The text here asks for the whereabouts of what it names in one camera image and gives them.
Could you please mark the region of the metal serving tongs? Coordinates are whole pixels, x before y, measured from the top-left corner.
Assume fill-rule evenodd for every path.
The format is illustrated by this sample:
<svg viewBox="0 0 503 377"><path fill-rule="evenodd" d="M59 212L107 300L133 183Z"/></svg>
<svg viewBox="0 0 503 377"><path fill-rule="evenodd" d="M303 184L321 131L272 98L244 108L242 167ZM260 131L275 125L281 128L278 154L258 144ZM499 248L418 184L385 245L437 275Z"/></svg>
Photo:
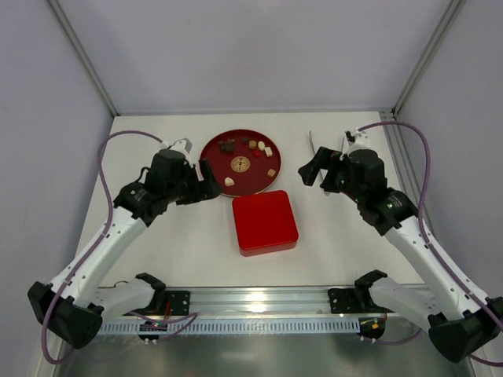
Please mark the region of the metal serving tongs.
<svg viewBox="0 0 503 377"><path fill-rule="evenodd" d="M346 138L342 137L341 142L340 142L340 146L339 146L339 150L344 149L345 141L346 141ZM314 134L311 130L308 132L308 142L309 142L311 154L312 154L312 156L314 156L318 149L316 148L316 144L314 143ZM325 175L321 171L319 171L318 178L319 178L319 183L321 184L325 179Z"/></svg>

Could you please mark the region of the red rectangular box lid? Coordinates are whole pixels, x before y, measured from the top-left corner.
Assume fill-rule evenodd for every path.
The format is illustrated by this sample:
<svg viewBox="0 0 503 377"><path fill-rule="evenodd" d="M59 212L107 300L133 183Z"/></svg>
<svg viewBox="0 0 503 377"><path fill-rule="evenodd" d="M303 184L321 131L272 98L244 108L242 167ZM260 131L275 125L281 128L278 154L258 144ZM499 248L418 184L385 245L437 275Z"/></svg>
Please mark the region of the red rectangular box lid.
<svg viewBox="0 0 503 377"><path fill-rule="evenodd" d="M299 232L288 193L261 192L233 199L237 241L297 240Z"/></svg>

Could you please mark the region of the red chocolate box with tray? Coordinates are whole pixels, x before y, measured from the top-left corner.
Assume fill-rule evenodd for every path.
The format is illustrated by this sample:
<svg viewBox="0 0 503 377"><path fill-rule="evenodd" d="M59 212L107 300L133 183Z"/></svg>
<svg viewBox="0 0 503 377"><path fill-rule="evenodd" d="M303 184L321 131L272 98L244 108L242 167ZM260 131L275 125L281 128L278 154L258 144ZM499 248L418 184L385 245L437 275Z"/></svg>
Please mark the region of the red chocolate box with tray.
<svg viewBox="0 0 503 377"><path fill-rule="evenodd" d="M297 245L297 240L244 240L238 241L240 254L244 257L255 257L279 251L291 250Z"/></svg>

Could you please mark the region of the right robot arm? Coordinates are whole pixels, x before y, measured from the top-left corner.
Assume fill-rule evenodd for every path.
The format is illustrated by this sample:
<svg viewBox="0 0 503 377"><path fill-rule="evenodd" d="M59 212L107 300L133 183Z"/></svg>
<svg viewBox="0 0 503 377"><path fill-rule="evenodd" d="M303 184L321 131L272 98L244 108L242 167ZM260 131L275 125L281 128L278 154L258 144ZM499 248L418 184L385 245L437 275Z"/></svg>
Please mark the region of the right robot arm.
<svg viewBox="0 0 503 377"><path fill-rule="evenodd" d="M312 186L321 170L326 172L321 189L349 197L362 219L407 259L433 295L427 298L374 270L354 283L363 305L406 318L427 332L439 353L454 363L501 334L502 299L490 298L455 265L411 200L388 186L384 162L376 152L343 154L320 147L298 173Z"/></svg>

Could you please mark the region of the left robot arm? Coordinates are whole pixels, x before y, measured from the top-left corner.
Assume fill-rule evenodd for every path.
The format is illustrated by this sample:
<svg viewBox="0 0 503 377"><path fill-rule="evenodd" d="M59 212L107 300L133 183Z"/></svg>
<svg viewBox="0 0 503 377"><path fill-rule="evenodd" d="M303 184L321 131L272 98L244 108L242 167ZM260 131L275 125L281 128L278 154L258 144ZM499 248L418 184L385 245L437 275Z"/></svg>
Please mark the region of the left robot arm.
<svg viewBox="0 0 503 377"><path fill-rule="evenodd" d="M112 209L86 249L50 283L35 282L28 300L45 333L52 332L75 349L87 346L101 326L133 311L157 313L166 301L166 285L139 273L115 288L100 287L123 252L167 211L169 204L188 205L214 199L221 193L209 162L191 164L182 152L165 148L144 181L124 186Z"/></svg>

